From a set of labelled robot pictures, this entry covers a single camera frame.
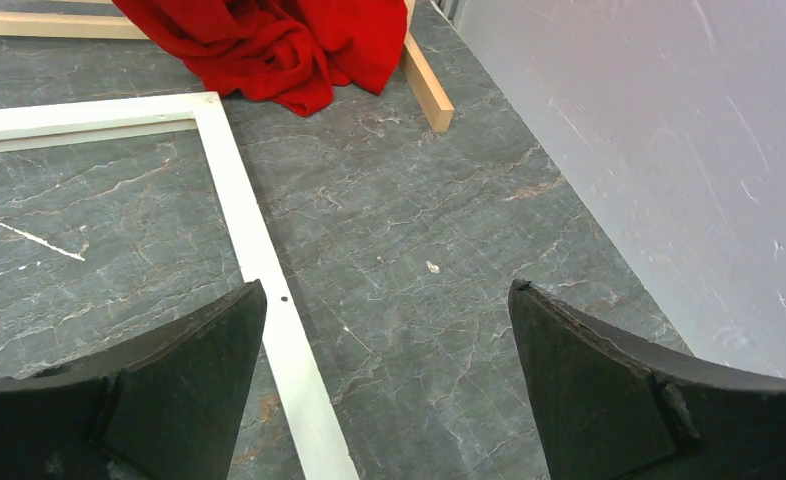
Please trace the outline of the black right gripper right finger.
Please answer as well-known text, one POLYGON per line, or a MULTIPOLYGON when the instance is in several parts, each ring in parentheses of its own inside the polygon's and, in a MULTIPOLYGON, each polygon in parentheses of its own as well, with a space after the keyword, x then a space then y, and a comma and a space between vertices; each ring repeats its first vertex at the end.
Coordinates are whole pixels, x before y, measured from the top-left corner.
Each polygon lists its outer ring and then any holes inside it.
POLYGON ((554 479, 786 479, 786 379, 692 357, 515 280, 508 310, 554 479))

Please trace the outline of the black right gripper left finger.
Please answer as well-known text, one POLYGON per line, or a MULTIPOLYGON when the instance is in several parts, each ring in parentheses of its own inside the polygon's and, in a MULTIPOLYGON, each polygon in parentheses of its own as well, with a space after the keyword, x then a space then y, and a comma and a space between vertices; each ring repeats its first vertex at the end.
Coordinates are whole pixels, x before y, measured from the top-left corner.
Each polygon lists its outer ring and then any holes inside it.
POLYGON ((0 378, 0 479, 224 479, 262 343, 253 281, 105 350, 0 378))

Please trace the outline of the white wooden picture frame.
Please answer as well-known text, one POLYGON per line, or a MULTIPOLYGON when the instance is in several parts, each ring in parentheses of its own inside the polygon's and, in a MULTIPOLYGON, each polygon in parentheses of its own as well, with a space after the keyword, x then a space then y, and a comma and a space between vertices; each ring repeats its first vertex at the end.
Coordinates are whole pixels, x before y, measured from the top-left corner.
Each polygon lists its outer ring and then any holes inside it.
POLYGON ((303 474, 357 475, 220 98, 0 109, 0 378, 25 378, 259 281, 303 474))

